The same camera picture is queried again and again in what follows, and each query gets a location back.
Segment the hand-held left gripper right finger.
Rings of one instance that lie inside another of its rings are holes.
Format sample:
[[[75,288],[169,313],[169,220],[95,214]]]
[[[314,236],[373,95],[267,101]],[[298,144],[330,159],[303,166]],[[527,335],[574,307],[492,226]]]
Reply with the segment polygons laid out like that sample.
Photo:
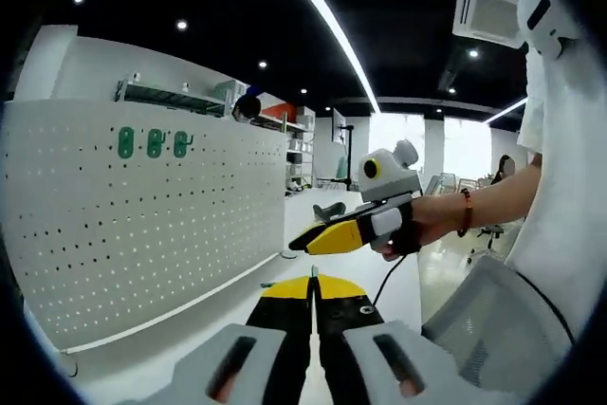
[[[360,286],[315,278],[320,360],[336,404],[519,404],[458,373],[453,356],[401,321],[386,322]]]

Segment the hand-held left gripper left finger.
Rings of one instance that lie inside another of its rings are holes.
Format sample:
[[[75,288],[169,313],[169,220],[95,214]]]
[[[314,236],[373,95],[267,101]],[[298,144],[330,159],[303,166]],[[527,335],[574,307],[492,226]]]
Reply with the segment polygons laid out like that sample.
[[[244,324],[231,323],[175,365],[140,404],[296,404],[310,361],[310,278],[263,291]]]

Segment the person's right hand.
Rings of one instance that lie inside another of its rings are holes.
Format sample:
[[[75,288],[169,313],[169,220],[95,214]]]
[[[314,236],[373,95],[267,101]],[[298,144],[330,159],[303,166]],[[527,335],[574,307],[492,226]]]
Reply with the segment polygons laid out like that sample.
[[[420,196],[412,201],[417,241],[424,247],[465,226],[466,197],[462,193]]]

